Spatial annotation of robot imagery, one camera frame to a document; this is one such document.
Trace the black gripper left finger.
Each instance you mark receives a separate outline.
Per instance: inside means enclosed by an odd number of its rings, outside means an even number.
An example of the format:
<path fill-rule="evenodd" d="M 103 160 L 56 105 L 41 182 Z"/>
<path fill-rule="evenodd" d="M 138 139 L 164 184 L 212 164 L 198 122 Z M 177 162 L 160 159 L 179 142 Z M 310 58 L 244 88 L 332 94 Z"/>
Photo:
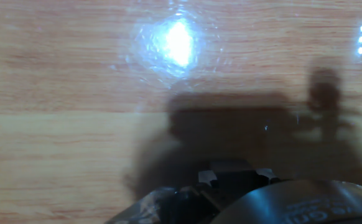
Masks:
<path fill-rule="evenodd" d="M 159 202 L 161 224 L 208 224 L 231 203 L 211 180 L 182 187 L 170 197 Z"/>

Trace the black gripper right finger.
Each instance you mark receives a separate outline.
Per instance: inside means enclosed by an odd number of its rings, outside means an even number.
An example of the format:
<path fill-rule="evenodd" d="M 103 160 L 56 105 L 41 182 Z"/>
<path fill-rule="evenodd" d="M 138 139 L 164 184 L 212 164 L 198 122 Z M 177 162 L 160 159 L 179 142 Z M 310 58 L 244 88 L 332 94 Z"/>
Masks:
<path fill-rule="evenodd" d="M 273 173 L 272 169 L 255 169 L 253 170 L 253 174 L 252 183 L 254 187 L 265 187 L 281 181 L 281 179 Z"/>

